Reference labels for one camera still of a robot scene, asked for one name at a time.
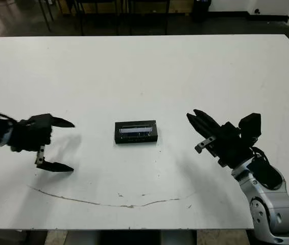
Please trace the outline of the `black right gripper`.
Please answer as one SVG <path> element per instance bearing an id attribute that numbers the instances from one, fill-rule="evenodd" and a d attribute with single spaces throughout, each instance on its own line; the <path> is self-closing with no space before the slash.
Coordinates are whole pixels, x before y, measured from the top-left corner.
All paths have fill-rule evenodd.
<path id="1" fill-rule="evenodd" d="M 206 149 L 213 157 L 219 158 L 222 167 L 236 168 L 251 159 L 254 154 L 240 138 L 240 130 L 230 122 L 219 125 L 205 112 L 194 109 L 194 115 L 187 113 L 187 119 L 192 127 L 207 141 L 200 147 Z"/>

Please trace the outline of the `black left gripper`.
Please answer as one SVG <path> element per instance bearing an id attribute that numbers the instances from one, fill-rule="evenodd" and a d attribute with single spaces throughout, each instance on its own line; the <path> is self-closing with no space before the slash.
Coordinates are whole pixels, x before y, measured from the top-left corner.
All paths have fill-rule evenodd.
<path id="1" fill-rule="evenodd" d="M 51 143 L 53 127 L 74 128 L 75 125 L 65 119 L 41 114 L 31 116 L 13 125 L 9 147 L 13 152 L 37 152 L 35 164 L 42 170 L 55 173 L 73 172 L 74 169 L 58 162 L 47 162 L 44 159 L 44 147 Z"/>

